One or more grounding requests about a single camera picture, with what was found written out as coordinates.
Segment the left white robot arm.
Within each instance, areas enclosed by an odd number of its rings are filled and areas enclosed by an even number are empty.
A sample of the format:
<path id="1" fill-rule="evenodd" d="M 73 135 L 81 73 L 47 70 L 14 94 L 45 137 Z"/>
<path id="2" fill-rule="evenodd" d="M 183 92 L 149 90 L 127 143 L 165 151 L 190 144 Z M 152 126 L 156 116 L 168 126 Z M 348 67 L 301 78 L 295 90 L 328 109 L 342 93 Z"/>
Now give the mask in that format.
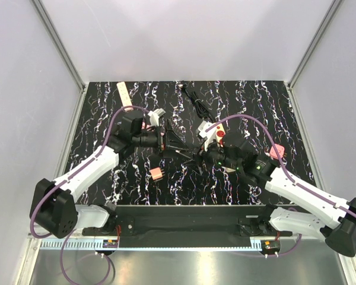
<path id="1" fill-rule="evenodd" d="M 105 205 L 78 205 L 78 198 L 104 174 L 134 153 L 138 147 L 153 148 L 162 157 L 174 157 L 189 147 L 164 126 L 142 127 L 142 118 L 123 119 L 112 126 L 106 142 L 70 172 L 49 181 L 40 180 L 30 209 L 30 224 L 38 224 L 49 235 L 67 237 L 76 229 L 96 228 L 103 235 L 116 229 L 114 212 Z"/>

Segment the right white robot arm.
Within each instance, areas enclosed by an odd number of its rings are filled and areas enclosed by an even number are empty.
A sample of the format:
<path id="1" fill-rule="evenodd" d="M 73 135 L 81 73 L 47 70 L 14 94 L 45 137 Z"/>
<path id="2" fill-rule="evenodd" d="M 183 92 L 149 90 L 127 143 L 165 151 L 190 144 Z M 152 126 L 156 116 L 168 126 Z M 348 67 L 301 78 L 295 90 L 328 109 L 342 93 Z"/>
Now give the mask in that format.
<path id="1" fill-rule="evenodd" d="M 205 143 L 192 154 L 195 162 L 229 168 L 245 183 L 258 186 L 292 201 L 304 212 L 290 212 L 270 205 L 258 220 L 263 235 L 292 232 L 324 241 L 346 257 L 356 255 L 356 198 L 347 200 L 301 180 L 278 161 L 247 146 Z"/>

